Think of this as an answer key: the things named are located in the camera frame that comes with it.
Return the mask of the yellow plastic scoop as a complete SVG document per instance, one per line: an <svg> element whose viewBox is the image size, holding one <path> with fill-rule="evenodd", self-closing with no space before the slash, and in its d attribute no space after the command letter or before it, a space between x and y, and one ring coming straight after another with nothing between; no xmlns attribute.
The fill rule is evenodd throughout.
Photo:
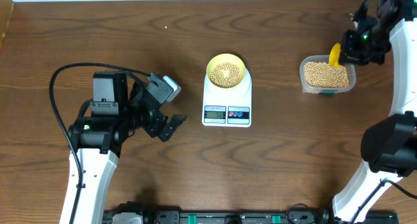
<svg viewBox="0 0 417 224"><path fill-rule="evenodd" d="M339 57L340 57L340 53L341 53L341 44L340 43L336 43L330 54L329 54L329 59L328 59L328 64L332 67L337 67L340 68L341 65L339 64Z"/></svg>

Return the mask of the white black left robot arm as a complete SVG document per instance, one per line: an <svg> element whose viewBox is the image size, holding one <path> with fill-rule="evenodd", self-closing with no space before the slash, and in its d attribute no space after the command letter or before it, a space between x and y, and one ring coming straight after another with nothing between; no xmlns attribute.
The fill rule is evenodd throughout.
<svg viewBox="0 0 417 224"><path fill-rule="evenodd" d="M169 76L152 73L148 84L135 78L130 91L128 77L133 73L95 73L93 99L83 103L69 127L70 174L61 223L101 223L122 144L140 128L150 137L168 141L187 119L160 111L180 92Z"/></svg>

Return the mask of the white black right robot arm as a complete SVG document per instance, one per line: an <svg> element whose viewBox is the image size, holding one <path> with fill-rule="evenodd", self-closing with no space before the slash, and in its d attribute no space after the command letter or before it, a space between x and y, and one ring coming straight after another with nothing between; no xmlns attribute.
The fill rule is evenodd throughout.
<svg viewBox="0 0 417 224"><path fill-rule="evenodd" d="M353 30L330 53L330 64L384 64L394 56L394 91L387 119L362 137L362 161L332 199L329 223L363 223L390 187L416 170L416 0L378 0L377 15L363 2L351 16Z"/></svg>

